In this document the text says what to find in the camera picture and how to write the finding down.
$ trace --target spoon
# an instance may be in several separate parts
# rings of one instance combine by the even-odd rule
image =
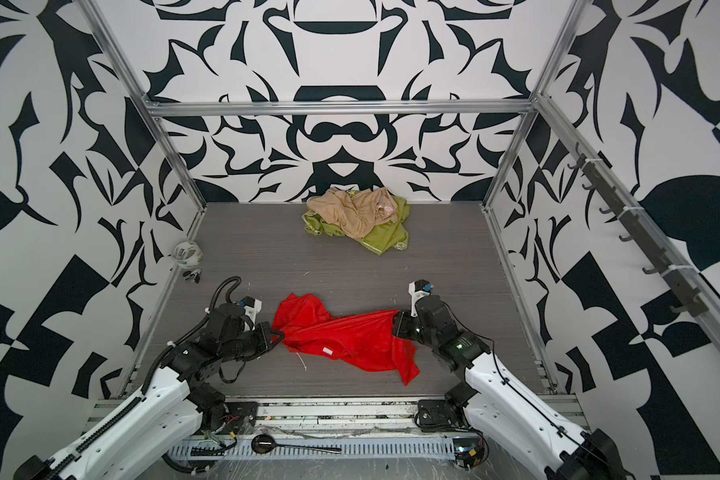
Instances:
[[[257,435],[251,440],[251,448],[256,453],[270,453],[275,447],[302,448],[304,450],[316,450],[317,452],[341,453],[339,447],[305,447],[300,445],[282,445],[275,442],[275,439],[269,435]]]

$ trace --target black and white wall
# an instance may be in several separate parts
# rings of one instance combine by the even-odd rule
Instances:
[[[330,187],[482,200],[519,114],[289,115],[163,121],[207,201],[302,201]]]
[[[528,97],[570,0],[99,0],[161,101]]]
[[[69,0],[0,0],[0,478],[112,395],[196,208]]]
[[[550,95],[720,294],[720,0],[596,0]]]
[[[161,102],[528,98],[570,0],[106,0]],[[482,200],[516,114],[168,119],[208,201]]]
[[[550,96],[720,294],[720,1],[595,0]],[[493,206],[560,386],[638,478],[717,478],[720,354],[573,162],[538,120]]]
[[[538,118],[493,204],[558,389],[640,480],[717,478],[720,353],[573,163]]]

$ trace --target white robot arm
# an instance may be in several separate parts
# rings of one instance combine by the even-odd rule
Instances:
[[[436,406],[434,415],[418,416],[423,430],[477,430],[539,480],[631,475],[624,471],[608,436],[600,430],[586,433],[550,408],[507,370],[481,338],[492,340],[463,325],[460,329],[448,304],[432,294],[432,284],[419,280],[410,284],[408,292],[416,312],[400,312],[393,334],[429,346],[441,364],[462,380],[445,395],[443,405]]]
[[[216,307],[230,283],[226,302]],[[226,424],[222,421],[225,397],[205,380],[222,374],[222,362],[253,360],[285,337],[268,322],[255,323],[261,301],[248,296],[231,301],[230,293],[239,284],[240,278],[233,276],[219,285],[202,321],[181,339],[169,342],[138,391],[51,458],[29,458],[14,480],[131,480],[194,432],[220,431]],[[222,380],[235,381],[223,376]],[[203,450],[218,454],[235,443]],[[173,467],[193,473],[192,468]]]
[[[223,287],[231,282],[236,284],[227,291],[226,303],[216,307]],[[181,339],[169,342],[141,389],[48,460],[27,460],[14,480],[131,480],[160,456],[174,469],[196,473],[164,454],[198,430],[218,432],[225,425],[224,395],[205,380],[219,373],[222,381],[234,382],[222,375],[222,362],[255,359],[284,338],[268,322],[255,323],[260,301],[231,301],[230,293],[239,284],[239,277],[222,282],[205,318]],[[429,282],[414,282],[409,292],[413,310],[396,315],[392,333],[432,348],[461,379],[444,400],[419,402],[414,421],[424,432],[469,430],[490,437],[539,480],[623,480],[630,475],[608,436],[600,430],[586,433],[542,402],[480,338],[490,339],[458,327],[458,319],[432,294]],[[228,444],[201,450],[213,456],[235,444],[232,435]],[[475,450],[462,456],[464,466],[479,463],[470,455]]]

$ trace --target black cable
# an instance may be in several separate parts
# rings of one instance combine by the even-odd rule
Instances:
[[[77,447],[75,447],[75,450],[77,450],[77,453],[83,453],[86,448],[90,447],[90,444],[95,442],[99,437],[101,437],[107,430],[112,428],[114,424],[118,423],[125,415],[128,414],[131,410],[136,408],[137,405],[141,403],[141,398],[135,397],[133,400],[131,400],[128,405],[126,405],[122,410],[120,410],[114,417],[110,418],[110,420],[102,425],[100,428],[97,428],[95,432],[87,434],[86,439],[79,444]]]
[[[140,403],[141,403],[141,398],[138,398],[138,397],[134,398],[133,400],[131,400],[128,403],[128,405],[126,405],[122,410],[120,410],[114,417],[110,418],[110,420],[107,423],[105,423],[101,427],[97,428],[96,431],[94,431],[93,433],[87,434],[85,440],[81,444],[79,444],[77,447],[74,448],[75,451],[77,452],[77,454],[79,455],[79,454],[85,452],[86,448],[90,447],[90,444],[95,442],[107,430],[112,428],[112,426],[114,426],[114,424],[118,423],[123,417],[125,417],[125,415],[127,415],[128,412],[133,410]],[[45,475],[44,480],[50,480],[55,475],[58,475],[59,473],[61,473],[61,471],[64,470],[70,463],[72,463],[73,460],[75,460],[74,455],[69,454],[68,456],[66,456],[64,458],[64,460],[59,462],[59,464],[56,467],[54,467],[53,470],[51,470],[50,472],[48,472],[47,475]]]
[[[230,295],[232,294],[232,292],[235,291],[235,288],[237,288],[238,286],[240,286],[240,283],[242,282],[242,280],[240,280],[240,277],[239,277],[239,276],[231,276],[231,277],[228,278],[227,280],[229,280],[229,281],[234,280],[234,281],[236,282],[234,285],[232,285],[232,286],[230,287],[230,289],[229,289],[229,290],[226,292],[226,294],[224,295],[224,297],[226,298],[226,302],[227,302],[227,303],[232,303],[232,298],[230,297]]]
[[[242,372],[242,369],[244,369],[244,368],[246,368],[246,361],[245,361],[245,360],[242,361],[242,365],[240,365],[240,369],[237,371],[237,375],[235,375],[235,378],[233,378],[233,379],[231,379],[231,380],[227,380],[227,379],[224,377],[224,370],[222,370],[221,365],[219,365],[219,378],[220,378],[221,381],[224,382],[224,383],[234,383],[234,382],[237,381],[238,378],[240,378],[240,372]]]
[[[173,461],[173,458],[168,456],[168,452],[163,453],[163,461],[171,468],[176,470],[178,473],[189,473],[191,474],[196,470],[196,468],[193,467],[185,467],[183,465],[179,465],[178,463]]]
[[[211,302],[208,305],[208,312],[205,316],[202,318],[200,322],[195,325],[192,330],[185,333],[181,338],[179,338],[177,341],[173,342],[173,345],[168,345],[160,354],[155,358],[155,360],[152,362],[152,365],[150,365],[150,368],[146,371],[146,377],[144,377],[144,384],[141,386],[141,393],[142,395],[146,395],[147,390],[150,388],[150,384],[152,383],[152,377],[155,375],[155,371],[160,367],[160,363],[163,361],[163,359],[170,353],[171,350],[177,345],[181,345],[184,343],[187,339],[192,337],[195,333],[197,333],[198,330],[204,327],[206,323],[208,323],[208,318],[210,312],[213,311],[213,309],[216,308],[216,302],[219,299],[219,295],[221,295],[222,290],[224,290],[224,287],[229,285],[231,282],[236,282],[235,285],[231,286],[230,289],[227,291],[227,298],[229,298],[229,294],[238,287],[238,285],[241,283],[240,277],[237,275],[231,276],[227,279],[224,279],[223,282],[219,284],[219,286],[216,288],[216,290],[213,292],[213,295],[211,296]]]
[[[74,460],[74,456],[68,455],[64,460],[59,462],[59,465],[57,465],[53,470],[48,472],[48,475],[45,475],[45,478],[43,480],[51,480],[53,477],[58,475],[62,470],[64,470],[69,464],[71,464],[73,460]]]
[[[541,415],[542,417],[544,417],[544,419],[547,420],[552,427],[555,427],[555,430],[557,430],[557,433],[558,433],[558,434],[560,434],[560,435],[562,435],[562,436],[565,436],[566,438],[568,438],[569,440],[571,440],[576,446],[578,446],[579,448],[581,448],[582,450],[584,450],[586,453],[590,454],[591,456],[595,457],[598,462],[600,462],[600,463],[602,463],[603,465],[605,465],[606,468],[608,468],[608,469],[611,470],[612,472],[618,473],[618,472],[615,471],[614,467],[612,467],[611,465],[608,464],[608,462],[606,462],[605,460],[603,460],[602,458],[600,458],[600,456],[595,455],[591,450],[589,450],[588,448],[584,447],[583,445],[581,445],[580,443],[578,443],[576,440],[574,440],[573,438],[571,438],[571,437],[566,433],[565,428],[563,428],[562,426],[557,425],[555,422],[553,422],[552,420],[550,420],[550,418],[547,417],[538,407],[536,407],[536,405],[534,405],[531,400],[529,400],[528,398],[526,398],[522,393],[520,393],[516,388],[514,388],[514,386],[513,386],[512,384],[510,384],[509,379],[505,378],[504,375],[502,375],[501,369],[499,368],[499,364],[498,364],[498,362],[497,362],[497,360],[496,360],[496,341],[494,341],[493,339],[491,339],[491,338],[489,338],[489,337],[487,337],[487,336],[480,335],[479,333],[475,333],[475,332],[473,332],[472,330],[470,330],[465,324],[463,324],[463,323],[461,322],[461,320],[458,319],[458,317],[457,317],[456,314],[453,312],[453,309],[451,309],[451,306],[450,306],[449,304],[447,304],[446,302],[443,302],[443,304],[445,304],[445,306],[448,308],[448,311],[451,313],[452,317],[453,317],[453,318],[458,322],[458,324],[461,325],[466,331],[470,332],[472,335],[475,335],[475,336],[477,336],[477,337],[480,337],[480,338],[483,339],[483,340],[488,340],[488,341],[490,341],[490,350],[491,350],[491,352],[492,352],[493,355],[494,355],[494,365],[496,366],[496,373],[499,374],[499,377],[501,378],[501,382],[502,382],[501,384],[502,384],[502,385],[506,385],[506,386],[508,386],[509,388],[513,389],[514,392],[517,393],[520,398],[522,398],[523,400],[525,400],[528,405],[532,406],[532,407],[534,408],[534,410],[536,410],[536,411],[539,413],[539,415]],[[634,475],[633,475],[632,473],[628,472],[627,470],[624,470],[624,473],[627,474],[627,475],[629,475],[629,476],[631,476],[632,478],[634,478]]]

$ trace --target black bracket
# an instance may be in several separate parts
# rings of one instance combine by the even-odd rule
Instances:
[[[245,424],[254,426],[256,424],[256,414],[259,411],[259,404],[256,402],[227,402],[226,408],[230,410],[227,414],[226,427],[231,432],[238,433]]]
[[[419,400],[416,414],[423,432],[438,432],[443,428],[466,428],[461,408],[446,400]]]

